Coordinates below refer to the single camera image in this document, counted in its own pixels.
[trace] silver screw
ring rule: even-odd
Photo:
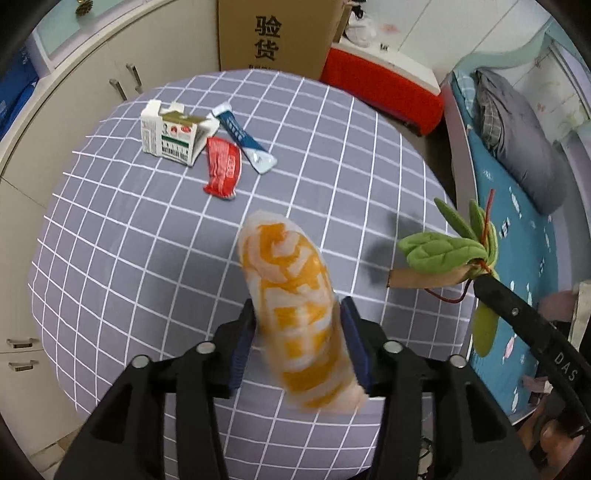
[[[396,340],[389,340],[384,344],[384,350],[389,353],[400,353],[404,347]]]
[[[134,368],[143,368],[143,367],[147,367],[149,363],[150,363],[149,356],[137,355],[131,361],[131,366]]]
[[[201,342],[197,345],[197,353],[202,355],[207,355],[208,353],[214,353],[216,351],[215,343],[211,342]]]
[[[466,359],[461,355],[452,355],[449,358],[449,362],[456,368],[464,368],[468,364]]]

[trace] red snack packet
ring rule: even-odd
[[[240,148],[219,137],[207,139],[209,183],[203,190],[225,200],[236,196],[236,184],[242,170]]]

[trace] grid tablecloth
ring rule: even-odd
[[[279,160],[248,163],[231,202],[208,196],[205,154],[193,168],[141,151],[148,99],[205,116],[223,101]],[[228,137],[222,129],[218,133]],[[287,74],[236,71],[170,83],[123,103],[74,152],[55,189],[30,275],[32,309],[56,375],[87,416],[138,354],[181,355],[237,318],[247,289],[236,237],[248,213],[287,215],[319,246],[338,295],[417,353],[459,350],[473,308],[424,291],[386,290],[397,238],[448,231],[444,191],[402,135],[364,103]],[[444,289],[456,297],[459,288]],[[424,399],[425,416],[430,411]],[[345,479],[371,463],[383,406],[305,413],[284,401],[254,347],[242,388],[216,402],[226,464],[240,480]],[[174,396],[167,401],[167,478],[177,476]]]

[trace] pink cloth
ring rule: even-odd
[[[572,322],[577,296],[571,291],[559,291],[540,300],[538,313],[551,322]]]

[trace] metal handle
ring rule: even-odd
[[[119,92],[119,94],[121,95],[121,99],[126,102],[127,101],[127,95],[125,94],[125,92],[123,91],[123,88],[121,86],[121,84],[119,83],[119,80],[115,80],[115,79],[110,79],[109,83],[115,87],[115,90],[117,90]]]
[[[25,372],[33,370],[35,365],[39,365],[39,360],[29,360],[28,362],[8,362],[8,366],[14,372]]]
[[[138,69],[135,68],[133,63],[126,63],[125,67],[129,70],[130,74],[134,76],[135,79],[135,91],[138,93],[142,93],[142,79],[139,78]]]
[[[10,338],[7,338],[6,343],[10,345],[12,348],[31,348],[34,343],[39,343],[39,339],[29,338],[23,340],[12,340]]]

